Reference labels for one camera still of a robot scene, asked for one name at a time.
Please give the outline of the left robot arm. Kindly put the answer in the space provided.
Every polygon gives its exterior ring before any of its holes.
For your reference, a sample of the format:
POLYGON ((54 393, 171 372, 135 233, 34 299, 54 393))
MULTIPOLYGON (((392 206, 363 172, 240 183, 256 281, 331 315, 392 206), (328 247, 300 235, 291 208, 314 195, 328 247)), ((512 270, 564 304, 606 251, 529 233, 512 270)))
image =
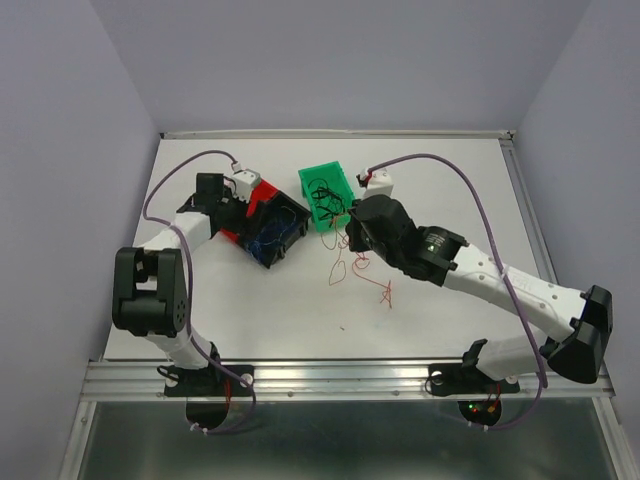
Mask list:
POLYGON ((157 372, 168 396, 214 396, 251 387, 246 375, 222 365, 215 344, 192 324, 192 254, 220 230, 242 230, 260 182, 260 175, 247 169, 231 176, 199 173, 195 192, 173 220, 162 220, 151 240, 116 253, 113 324, 165 354, 168 363, 157 372))

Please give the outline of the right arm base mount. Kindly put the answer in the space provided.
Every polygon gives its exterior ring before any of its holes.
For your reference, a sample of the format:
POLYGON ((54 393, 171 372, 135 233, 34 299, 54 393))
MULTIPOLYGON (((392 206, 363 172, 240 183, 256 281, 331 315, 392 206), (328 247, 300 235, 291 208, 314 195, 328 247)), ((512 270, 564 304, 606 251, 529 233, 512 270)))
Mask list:
POLYGON ((486 343, 486 339, 475 341, 458 363, 429 366, 425 380, 426 392, 436 397, 519 393, 518 382, 509 383, 505 379, 493 380, 477 368, 479 354, 486 343))

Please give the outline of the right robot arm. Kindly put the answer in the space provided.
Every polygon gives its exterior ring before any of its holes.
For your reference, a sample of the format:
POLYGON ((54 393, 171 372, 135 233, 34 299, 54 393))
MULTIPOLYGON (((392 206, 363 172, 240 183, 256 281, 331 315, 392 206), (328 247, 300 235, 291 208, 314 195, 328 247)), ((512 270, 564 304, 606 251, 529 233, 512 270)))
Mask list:
POLYGON ((521 337, 480 339, 440 375, 472 390, 543 367, 580 384, 597 381, 613 330, 613 298, 593 285, 562 287, 498 262, 463 236, 418 226, 385 195, 353 202, 346 231, 354 252, 376 253, 406 276, 461 292, 526 320, 521 337))

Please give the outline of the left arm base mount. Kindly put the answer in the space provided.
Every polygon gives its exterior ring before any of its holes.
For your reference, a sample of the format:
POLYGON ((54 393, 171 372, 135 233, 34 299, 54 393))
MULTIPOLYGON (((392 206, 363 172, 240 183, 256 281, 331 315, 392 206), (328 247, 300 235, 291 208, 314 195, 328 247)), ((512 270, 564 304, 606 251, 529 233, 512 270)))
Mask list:
POLYGON ((237 379, 215 367, 188 370, 174 365, 158 366, 157 373, 164 378, 164 395, 170 398, 188 397, 250 397, 249 389, 237 379))

